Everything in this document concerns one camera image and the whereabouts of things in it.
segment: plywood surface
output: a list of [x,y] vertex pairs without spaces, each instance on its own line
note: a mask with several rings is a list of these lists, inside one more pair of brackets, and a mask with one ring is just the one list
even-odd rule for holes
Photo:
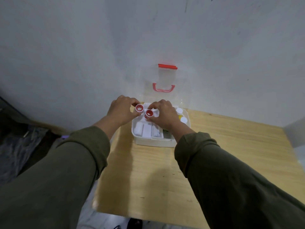
[[[192,129],[208,132],[229,153],[305,203],[305,175],[282,128],[188,110]],[[209,228],[173,148],[133,143],[121,127],[95,196],[97,211],[195,228]]]

